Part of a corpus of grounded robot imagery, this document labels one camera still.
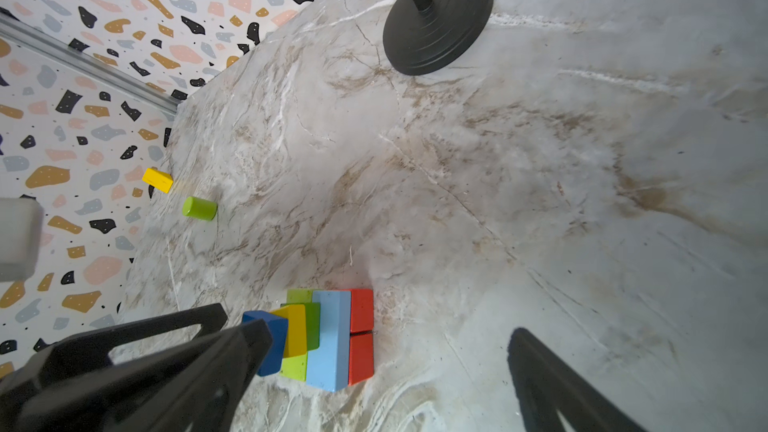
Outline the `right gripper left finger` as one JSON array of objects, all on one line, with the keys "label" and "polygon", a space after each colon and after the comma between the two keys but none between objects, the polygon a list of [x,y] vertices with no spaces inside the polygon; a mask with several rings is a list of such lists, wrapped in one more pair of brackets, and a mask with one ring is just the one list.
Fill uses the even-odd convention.
[{"label": "right gripper left finger", "polygon": [[20,431],[227,431],[272,343],[262,320],[51,384]]}]

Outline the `small green cube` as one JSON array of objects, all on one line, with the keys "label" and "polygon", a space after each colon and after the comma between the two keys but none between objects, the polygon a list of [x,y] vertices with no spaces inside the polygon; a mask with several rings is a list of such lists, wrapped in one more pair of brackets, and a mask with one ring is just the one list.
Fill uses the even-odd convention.
[{"label": "small green cube", "polygon": [[307,332],[307,350],[316,350],[320,342],[320,304],[304,303]]}]

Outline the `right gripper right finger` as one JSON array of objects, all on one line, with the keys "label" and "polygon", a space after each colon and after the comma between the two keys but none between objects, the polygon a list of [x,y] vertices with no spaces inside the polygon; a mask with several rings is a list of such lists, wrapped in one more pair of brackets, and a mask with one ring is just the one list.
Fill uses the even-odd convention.
[{"label": "right gripper right finger", "polygon": [[508,367],[527,431],[641,431],[643,428],[525,328],[513,331]]}]

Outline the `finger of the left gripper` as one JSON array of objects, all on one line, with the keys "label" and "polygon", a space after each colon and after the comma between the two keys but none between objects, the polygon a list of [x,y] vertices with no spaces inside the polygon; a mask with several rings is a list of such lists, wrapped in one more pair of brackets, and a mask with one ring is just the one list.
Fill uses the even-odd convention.
[{"label": "finger of the left gripper", "polygon": [[135,322],[79,333],[37,352],[21,369],[1,379],[1,406],[19,408],[47,386],[113,365],[109,352],[145,338],[198,325],[200,337],[227,322],[220,304],[211,304]]}]

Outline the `lime green block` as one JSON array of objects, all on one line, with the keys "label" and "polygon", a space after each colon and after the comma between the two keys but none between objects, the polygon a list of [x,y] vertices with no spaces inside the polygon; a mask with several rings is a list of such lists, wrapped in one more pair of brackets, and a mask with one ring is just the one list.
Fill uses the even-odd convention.
[{"label": "lime green block", "polygon": [[[289,289],[286,295],[286,302],[288,304],[298,303],[310,303],[312,301],[312,289]],[[287,358],[283,360],[283,365],[280,374],[283,377],[296,380],[299,382],[306,381],[307,371],[307,354],[299,356],[297,358]]]}]

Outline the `small yellow cube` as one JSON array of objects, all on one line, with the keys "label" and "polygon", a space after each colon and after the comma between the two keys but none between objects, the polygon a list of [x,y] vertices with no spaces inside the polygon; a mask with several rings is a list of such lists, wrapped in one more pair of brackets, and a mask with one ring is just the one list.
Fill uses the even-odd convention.
[{"label": "small yellow cube", "polygon": [[271,314],[288,321],[284,358],[293,358],[308,352],[306,307],[304,304],[288,304],[271,311]]}]

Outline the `blue number seven cube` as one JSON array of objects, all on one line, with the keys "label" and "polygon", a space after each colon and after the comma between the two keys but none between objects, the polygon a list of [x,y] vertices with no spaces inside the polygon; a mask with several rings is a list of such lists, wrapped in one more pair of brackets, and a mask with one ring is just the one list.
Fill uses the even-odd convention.
[{"label": "blue number seven cube", "polygon": [[243,323],[256,320],[263,320],[266,323],[272,338],[269,351],[261,362],[257,375],[260,377],[275,375],[282,367],[289,321],[274,312],[266,311],[248,311],[242,316]]}]

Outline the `red rectangular block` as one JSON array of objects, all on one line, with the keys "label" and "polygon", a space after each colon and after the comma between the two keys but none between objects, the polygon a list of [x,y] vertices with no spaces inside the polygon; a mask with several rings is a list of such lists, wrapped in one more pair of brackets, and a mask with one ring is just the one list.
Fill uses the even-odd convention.
[{"label": "red rectangular block", "polygon": [[350,289],[350,334],[374,329],[374,294],[371,289]]},{"label": "red rectangular block", "polygon": [[349,341],[348,385],[368,380],[375,373],[372,332],[354,334]]}]

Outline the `light blue block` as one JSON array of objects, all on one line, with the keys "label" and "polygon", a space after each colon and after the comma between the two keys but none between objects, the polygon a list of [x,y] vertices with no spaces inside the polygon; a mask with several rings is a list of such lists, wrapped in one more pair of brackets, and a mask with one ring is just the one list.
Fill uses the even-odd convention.
[{"label": "light blue block", "polygon": [[308,352],[306,383],[328,392],[348,385],[351,293],[315,290],[319,306],[319,346]]}]

